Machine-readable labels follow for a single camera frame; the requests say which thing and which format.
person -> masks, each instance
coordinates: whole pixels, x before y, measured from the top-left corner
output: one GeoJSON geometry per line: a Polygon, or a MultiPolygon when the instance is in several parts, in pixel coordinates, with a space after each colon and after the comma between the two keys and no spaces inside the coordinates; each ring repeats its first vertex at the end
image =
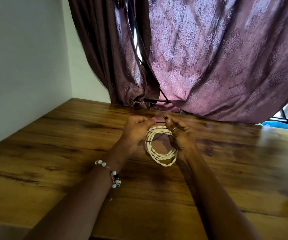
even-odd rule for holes
{"type": "MultiPolygon", "coordinates": [[[[199,153],[194,129],[177,118],[166,116],[164,119],[170,131],[177,126],[173,131],[174,137],[169,136],[170,144],[178,149],[178,160],[187,167],[191,175],[206,214],[211,238],[215,240],[260,239],[199,153]]],[[[129,117],[121,138],[103,156],[102,161],[110,166],[110,170],[118,173],[127,158],[136,151],[138,143],[145,140],[147,130],[155,123],[155,118],[129,117]]],[[[104,167],[94,167],[24,239],[87,240],[111,187],[110,172],[104,167]]]]}

table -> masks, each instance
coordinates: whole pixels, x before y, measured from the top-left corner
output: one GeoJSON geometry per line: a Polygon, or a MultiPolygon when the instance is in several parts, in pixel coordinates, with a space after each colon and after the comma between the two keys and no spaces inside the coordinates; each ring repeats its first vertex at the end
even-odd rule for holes
{"type": "MultiPolygon", "coordinates": [[[[33,227],[118,140],[132,114],[162,120],[165,112],[71,99],[1,141],[0,223],[33,227]]],[[[288,239],[288,130],[173,115],[196,129],[206,162],[262,238],[288,239]]],[[[166,135],[152,145],[170,149],[166,135]]],[[[141,145],[120,176],[123,186],[110,191],[92,236],[207,239],[177,165],[158,165],[141,145]]]]}

wall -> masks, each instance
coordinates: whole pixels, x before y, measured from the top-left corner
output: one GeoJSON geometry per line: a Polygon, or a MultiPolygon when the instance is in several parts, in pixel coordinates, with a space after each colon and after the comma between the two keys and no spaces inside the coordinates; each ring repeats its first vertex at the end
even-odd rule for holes
{"type": "Polygon", "coordinates": [[[78,38],[68,0],[62,0],[73,97],[110,103],[107,89],[88,64],[78,38]]]}
{"type": "Polygon", "coordinates": [[[61,0],[0,0],[0,141],[71,97],[61,0]]]}

purple curtain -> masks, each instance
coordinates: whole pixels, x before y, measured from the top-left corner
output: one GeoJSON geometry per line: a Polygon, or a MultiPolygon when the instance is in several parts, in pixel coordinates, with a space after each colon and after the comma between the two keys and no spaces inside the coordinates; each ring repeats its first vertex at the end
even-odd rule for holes
{"type": "MultiPolygon", "coordinates": [[[[132,3],[135,11],[135,0],[132,3]]],[[[128,0],[69,0],[69,4],[87,61],[108,89],[111,103],[149,107],[144,97],[158,98],[160,91],[158,82],[138,60],[128,20],[128,0]]],[[[144,32],[149,28],[148,0],[136,1],[136,5],[142,7],[138,15],[147,20],[139,27],[144,32]]],[[[143,35],[143,39],[150,42],[150,34],[143,35]]]]}
{"type": "Polygon", "coordinates": [[[149,59],[173,105],[258,123],[288,102],[288,0],[149,0],[149,18],[149,59]]]}

person's right arm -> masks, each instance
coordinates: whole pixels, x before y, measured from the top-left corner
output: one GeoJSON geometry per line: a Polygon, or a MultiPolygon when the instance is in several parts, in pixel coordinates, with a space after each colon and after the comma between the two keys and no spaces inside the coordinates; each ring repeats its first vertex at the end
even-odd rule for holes
{"type": "Polygon", "coordinates": [[[164,117],[167,128],[174,130],[169,136],[171,145],[178,149],[178,159],[187,167],[205,211],[207,224],[214,240],[261,239],[219,183],[196,146],[195,131],[186,123],[164,117]]]}

